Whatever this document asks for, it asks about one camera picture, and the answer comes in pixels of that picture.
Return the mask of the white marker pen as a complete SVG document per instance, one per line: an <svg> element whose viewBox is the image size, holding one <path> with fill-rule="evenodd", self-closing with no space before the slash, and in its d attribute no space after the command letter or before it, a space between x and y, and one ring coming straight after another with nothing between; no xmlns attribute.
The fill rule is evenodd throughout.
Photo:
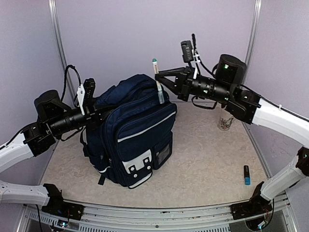
<svg viewBox="0 0 309 232"><path fill-rule="evenodd" d="M154 73L159 74L159 68L158 68L157 60L155 58L152 59L152 64L153 64ZM163 94L162 86L158 81L156 81L156 85L157 85L157 93L158 93L159 103L163 104L165 102L165 100L164 100L164 94Z"/></svg>

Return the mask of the navy blue student backpack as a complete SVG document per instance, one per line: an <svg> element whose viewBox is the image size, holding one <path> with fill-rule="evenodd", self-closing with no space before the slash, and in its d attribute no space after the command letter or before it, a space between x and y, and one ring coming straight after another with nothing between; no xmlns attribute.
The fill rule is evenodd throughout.
<svg viewBox="0 0 309 232"><path fill-rule="evenodd" d="M95 129L86 127L80 137L83 152L106 179L133 189L147 181L171 156L172 128L176 104L163 92L158 97L154 79L137 74L110 87L94 101L96 107L109 106L103 122Z"/></svg>

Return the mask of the blue capped black marker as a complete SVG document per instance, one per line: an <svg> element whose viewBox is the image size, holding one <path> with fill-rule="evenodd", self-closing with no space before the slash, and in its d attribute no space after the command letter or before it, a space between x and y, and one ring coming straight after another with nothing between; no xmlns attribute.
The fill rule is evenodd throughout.
<svg viewBox="0 0 309 232"><path fill-rule="evenodd" d="M244 169L244 184L246 186L249 186L251 184L249 166L244 165L243 169Z"/></svg>

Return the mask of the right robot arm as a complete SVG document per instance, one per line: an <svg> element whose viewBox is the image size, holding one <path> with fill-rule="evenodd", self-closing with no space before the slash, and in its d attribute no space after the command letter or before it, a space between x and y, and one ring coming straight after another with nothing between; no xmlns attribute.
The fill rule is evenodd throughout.
<svg viewBox="0 0 309 232"><path fill-rule="evenodd" d="M212 78L202 76L186 66L160 71L153 61L155 80L187 101L190 95L220 103L234 118L247 124L269 128L299 142L296 157L281 171L258 184L252 197L244 203L231 205L236 218L271 210L271 200L309 175L309 120L280 105L272 103L242 84L247 66L238 58L222 54L214 67Z"/></svg>

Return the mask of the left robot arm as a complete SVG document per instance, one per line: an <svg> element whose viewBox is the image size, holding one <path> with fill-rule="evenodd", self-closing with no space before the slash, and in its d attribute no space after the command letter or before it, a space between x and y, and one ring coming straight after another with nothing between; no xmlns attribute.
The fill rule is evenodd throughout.
<svg viewBox="0 0 309 232"><path fill-rule="evenodd" d="M23 127L15 136L0 147L0 170L46 152L61 136L83 126L98 127L103 122L107 107L96 106L90 100L81 109L72 109L60 100L56 90L41 94L34 101L38 114L36 122ZM45 212L62 215L67 203L53 184L38 186L12 184L1 181L1 203L21 203L41 206Z"/></svg>

